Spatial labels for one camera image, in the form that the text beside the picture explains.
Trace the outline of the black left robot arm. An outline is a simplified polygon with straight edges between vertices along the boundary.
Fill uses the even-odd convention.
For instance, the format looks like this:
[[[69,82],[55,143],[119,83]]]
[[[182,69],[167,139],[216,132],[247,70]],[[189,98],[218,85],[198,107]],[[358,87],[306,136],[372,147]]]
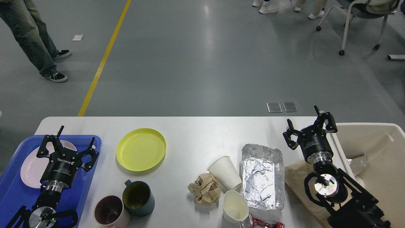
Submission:
[[[1,176],[2,228],[74,228],[97,166],[93,135],[30,136]]]

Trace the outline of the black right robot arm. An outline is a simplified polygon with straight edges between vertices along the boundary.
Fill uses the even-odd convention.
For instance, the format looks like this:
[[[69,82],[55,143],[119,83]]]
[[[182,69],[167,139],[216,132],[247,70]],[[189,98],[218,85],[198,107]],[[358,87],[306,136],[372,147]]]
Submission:
[[[327,133],[337,133],[336,123],[330,112],[314,108],[317,118],[312,125],[298,131],[288,119],[283,133],[288,147],[294,150],[299,146],[305,162],[313,166],[314,171],[303,182],[306,196],[329,212],[327,222],[333,228],[389,228],[391,223],[382,220],[378,200],[334,166]]]

